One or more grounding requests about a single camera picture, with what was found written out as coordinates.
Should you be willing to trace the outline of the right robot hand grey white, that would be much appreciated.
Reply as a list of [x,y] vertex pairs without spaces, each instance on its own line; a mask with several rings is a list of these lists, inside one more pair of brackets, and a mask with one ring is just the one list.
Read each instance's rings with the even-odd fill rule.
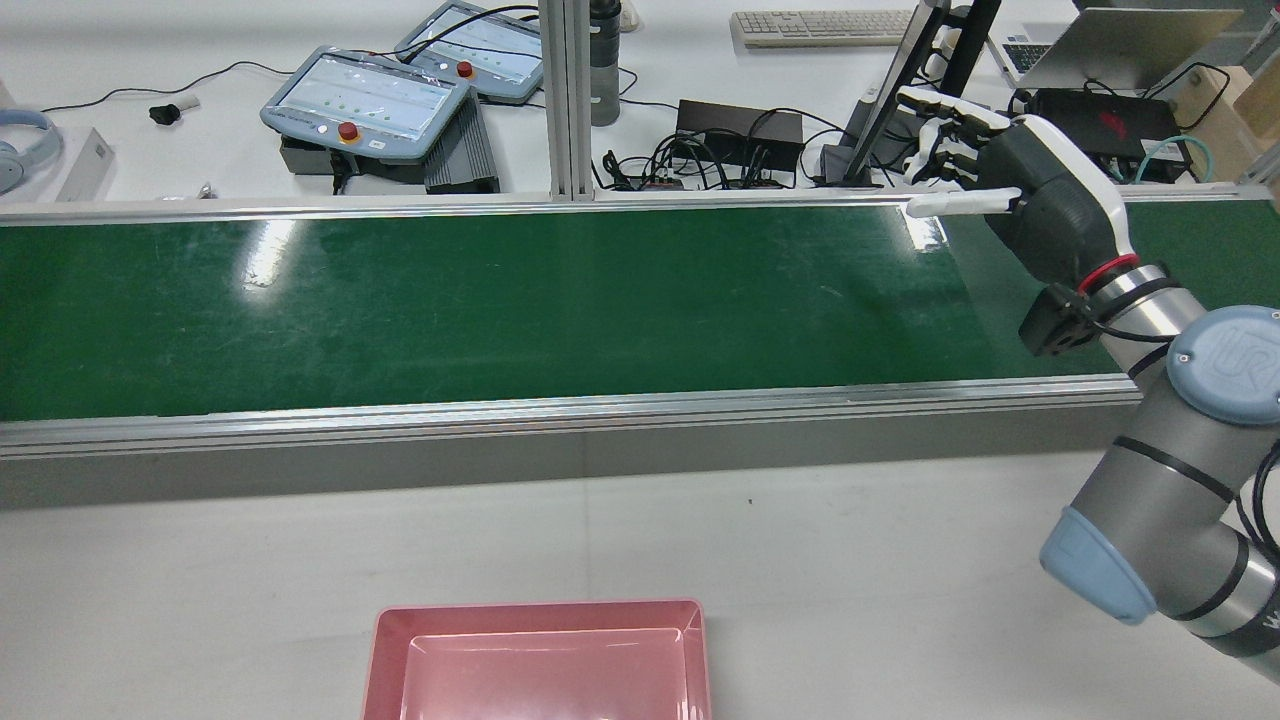
[[908,178],[957,186],[911,199],[908,215],[983,215],[1036,279],[1082,293],[1138,266],[1119,187],[1057,126],[923,87],[896,100],[925,122]]

